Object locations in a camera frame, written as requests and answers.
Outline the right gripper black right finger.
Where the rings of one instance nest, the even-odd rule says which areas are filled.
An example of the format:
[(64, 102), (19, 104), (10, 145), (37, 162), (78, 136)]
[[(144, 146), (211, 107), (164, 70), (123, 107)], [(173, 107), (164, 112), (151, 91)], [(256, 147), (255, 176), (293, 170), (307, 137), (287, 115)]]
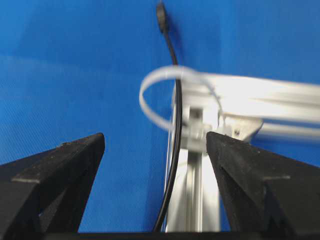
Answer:
[(320, 169), (215, 132), (206, 134), (230, 229), (320, 233)]

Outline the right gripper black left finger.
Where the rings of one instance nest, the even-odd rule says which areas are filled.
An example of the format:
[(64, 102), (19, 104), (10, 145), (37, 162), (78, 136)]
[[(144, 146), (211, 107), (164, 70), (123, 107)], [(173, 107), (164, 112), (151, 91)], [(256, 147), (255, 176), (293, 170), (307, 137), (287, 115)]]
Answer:
[(102, 133), (0, 167), (0, 233), (76, 233), (105, 152)]

